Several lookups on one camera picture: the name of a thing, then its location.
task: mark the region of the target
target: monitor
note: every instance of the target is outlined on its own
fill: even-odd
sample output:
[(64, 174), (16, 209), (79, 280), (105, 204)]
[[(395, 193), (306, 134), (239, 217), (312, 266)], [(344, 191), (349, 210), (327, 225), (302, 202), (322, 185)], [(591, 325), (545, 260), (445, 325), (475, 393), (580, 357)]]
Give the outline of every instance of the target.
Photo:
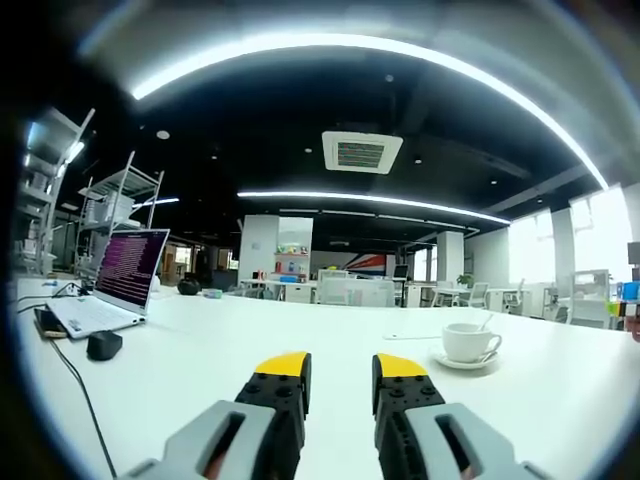
[(409, 265), (396, 265), (393, 270), (393, 278), (407, 278), (409, 274)]
[(146, 315), (151, 282), (169, 230), (130, 230), (111, 234), (94, 296)]
[(629, 265), (640, 265), (640, 242), (627, 243)]

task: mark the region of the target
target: office desk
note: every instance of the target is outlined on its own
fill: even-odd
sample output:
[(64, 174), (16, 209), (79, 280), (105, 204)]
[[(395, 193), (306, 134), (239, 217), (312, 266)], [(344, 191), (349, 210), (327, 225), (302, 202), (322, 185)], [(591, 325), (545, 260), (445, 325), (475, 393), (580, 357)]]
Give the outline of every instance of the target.
[[(41, 282), (20, 282), (18, 296), (41, 294)], [(377, 352), (424, 365), (448, 402), (464, 403), (511, 440), (519, 461), (557, 479), (582, 477), (636, 408), (639, 345), (624, 332), (495, 313), (490, 326), (504, 339), (499, 361), (487, 372), (459, 372), (430, 359), (438, 339), (384, 339), (389, 328), (438, 335), (450, 322), (479, 323), (486, 316), (469, 308), (169, 295), (151, 301), (146, 325), (119, 332), (124, 345), (113, 360), (87, 360), (86, 341), (58, 345), (84, 377), (119, 474), (161, 458), (168, 436), (215, 401), (233, 400), (263, 360), (306, 350), (313, 354), (313, 378), (299, 480), (382, 478), (371, 415)], [(16, 341), (49, 425), (97, 478), (107, 479), (80, 389), (32, 319), (32, 312), (20, 316)]]
[(280, 280), (253, 280), (253, 279), (245, 279), (245, 280), (240, 280), (239, 283), (243, 283), (245, 285), (271, 285), (271, 286), (279, 286), (279, 287), (283, 287), (285, 289), (285, 299), (287, 299), (287, 287), (297, 287), (296, 289), (299, 290), (300, 288), (308, 288), (308, 295), (307, 297), (309, 298), (306, 302), (304, 303), (311, 303), (311, 299), (313, 296), (313, 291), (316, 290), (318, 288), (318, 282), (314, 281), (314, 280), (310, 280), (308, 282), (304, 282), (304, 283), (292, 283), (292, 282), (281, 282)]
[(431, 306), (436, 304), (439, 296), (455, 297), (465, 293), (470, 293), (471, 290), (464, 287), (435, 287), (433, 289), (433, 300), (431, 300)]

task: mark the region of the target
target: computer mouse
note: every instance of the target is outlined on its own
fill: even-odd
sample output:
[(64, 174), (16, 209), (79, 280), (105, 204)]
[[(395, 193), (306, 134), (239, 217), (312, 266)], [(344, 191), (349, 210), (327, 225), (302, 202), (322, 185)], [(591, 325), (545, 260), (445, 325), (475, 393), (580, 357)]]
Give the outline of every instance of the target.
[(89, 335), (87, 356), (91, 360), (103, 362), (111, 360), (122, 348), (122, 337), (109, 330), (95, 332)]

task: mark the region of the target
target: laptop keyboard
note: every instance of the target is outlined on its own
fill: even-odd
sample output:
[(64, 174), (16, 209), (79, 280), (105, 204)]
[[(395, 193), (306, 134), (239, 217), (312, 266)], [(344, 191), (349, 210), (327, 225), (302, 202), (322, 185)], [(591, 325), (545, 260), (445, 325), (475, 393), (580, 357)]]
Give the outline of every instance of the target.
[(47, 302), (60, 322), (75, 335), (114, 330), (137, 323), (140, 316), (91, 297), (61, 298)]

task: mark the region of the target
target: white column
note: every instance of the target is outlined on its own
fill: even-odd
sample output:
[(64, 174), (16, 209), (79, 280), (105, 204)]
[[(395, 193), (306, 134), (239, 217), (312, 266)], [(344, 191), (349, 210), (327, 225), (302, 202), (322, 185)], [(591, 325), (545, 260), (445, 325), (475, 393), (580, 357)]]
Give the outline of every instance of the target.
[(253, 272), (267, 274), (275, 271), (280, 218), (275, 215), (247, 215), (244, 217), (238, 280), (251, 278)]
[(431, 263), (433, 261), (433, 248), (427, 249), (427, 282), (431, 281)]
[(464, 237), (461, 232), (438, 234), (438, 281), (454, 282), (464, 273)]
[(556, 286), (561, 297), (568, 297), (571, 294), (571, 274), (576, 270), (571, 209), (565, 208), (553, 212), (551, 222), (553, 224), (553, 243), (556, 250)]

